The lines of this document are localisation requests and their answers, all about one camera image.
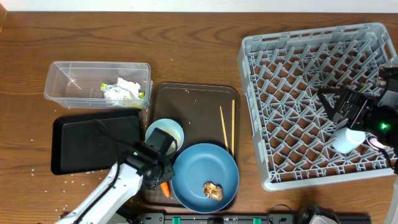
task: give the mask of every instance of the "chopstick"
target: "chopstick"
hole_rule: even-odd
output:
[[[225,149],[228,152],[228,141],[226,140],[226,131],[225,131],[225,124],[224,124],[223,109],[221,108],[221,106],[220,106],[220,113],[221,113],[221,122],[223,123]]]
[[[234,146],[235,146],[235,100],[232,100],[232,158],[234,157]]]

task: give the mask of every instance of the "transparent plastic bin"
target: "transparent plastic bin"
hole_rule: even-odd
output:
[[[238,56],[249,106],[261,185],[269,191],[393,174],[364,142],[350,153],[333,147],[333,124],[318,88],[350,88],[379,96],[379,66],[398,56],[381,23],[246,37]],[[338,97],[327,95],[334,105]],[[392,162],[392,148],[386,149]]]
[[[118,78],[139,83],[145,95],[135,100],[108,100],[101,84],[116,84]],[[152,82],[147,63],[131,62],[53,62],[44,97],[66,108],[110,109],[149,107]]]

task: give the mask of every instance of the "brown tray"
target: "brown tray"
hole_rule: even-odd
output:
[[[198,143],[212,143],[225,148],[223,127],[221,124],[220,106],[223,108],[224,122],[228,145],[231,147],[232,135],[232,100],[235,100],[235,142],[234,160],[238,158],[239,139],[239,93],[229,86],[192,85],[182,83],[162,83],[152,95],[150,123],[162,118],[178,122],[185,139],[178,150],[180,154],[186,148]],[[160,187],[155,190],[141,190],[140,198],[148,205],[162,207],[183,207],[170,187],[170,197],[164,196]],[[223,210],[235,203],[232,202]]]

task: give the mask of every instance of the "light blue bowl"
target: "light blue bowl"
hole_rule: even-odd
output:
[[[148,127],[147,132],[145,133],[145,141],[148,140],[155,128],[159,128],[173,136],[177,141],[177,150],[181,148],[182,143],[184,142],[184,131],[181,128],[181,125],[172,119],[158,119]]]
[[[199,213],[223,209],[234,199],[239,186],[239,171],[232,156],[214,144],[201,143],[184,150],[175,161],[172,188],[182,205]],[[223,189],[223,199],[210,199],[203,185],[213,182]]]

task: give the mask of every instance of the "dish rack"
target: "dish rack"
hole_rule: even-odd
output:
[[[379,96],[380,65],[398,63],[380,23],[246,37],[238,56],[252,122],[261,185],[284,190],[390,175],[383,155],[365,142],[351,153],[331,145],[333,124],[318,88]],[[333,105],[336,97],[327,95]],[[387,149],[392,162],[397,157]]]

